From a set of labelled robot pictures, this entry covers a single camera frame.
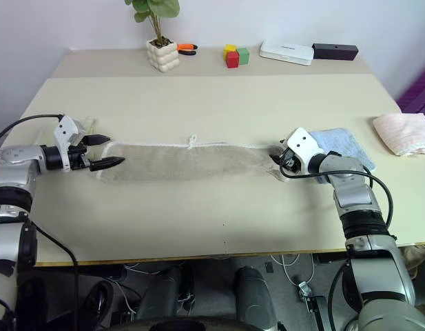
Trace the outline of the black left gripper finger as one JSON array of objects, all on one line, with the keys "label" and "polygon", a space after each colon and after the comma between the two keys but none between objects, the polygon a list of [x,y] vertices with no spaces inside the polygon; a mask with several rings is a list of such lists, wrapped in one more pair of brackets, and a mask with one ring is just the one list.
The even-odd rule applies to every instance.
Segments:
[{"label": "black left gripper finger", "polygon": [[90,172],[105,170],[117,166],[124,162],[124,157],[105,157],[98,161],[90,161]]},{"label": "black left gripper finger", "polygon": [[111,139],[102,134],[89,134],[81,139],[81,143],[85,146],[99,146],[107,143]]}]

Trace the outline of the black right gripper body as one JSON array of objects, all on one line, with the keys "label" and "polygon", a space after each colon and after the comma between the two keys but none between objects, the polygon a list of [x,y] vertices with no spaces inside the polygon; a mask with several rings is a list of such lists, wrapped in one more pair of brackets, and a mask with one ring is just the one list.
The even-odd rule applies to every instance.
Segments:
[{"label": "black right gripper body", "polygon": [[301,172],[301,162],[290,148],[287,148],[280,155],[279,166],[281,171],[286,170],[293,174]]}]

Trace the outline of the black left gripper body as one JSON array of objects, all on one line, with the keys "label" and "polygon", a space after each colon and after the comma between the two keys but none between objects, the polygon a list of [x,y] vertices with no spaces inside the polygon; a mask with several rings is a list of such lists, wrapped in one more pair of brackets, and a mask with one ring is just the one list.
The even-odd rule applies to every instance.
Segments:
[{"label": "black left gripper body", "polygon": [[78,144],[68,148],[68,159],[71,170],[80,170],[90,167],[90,160],[87,157],[87,146]]}]

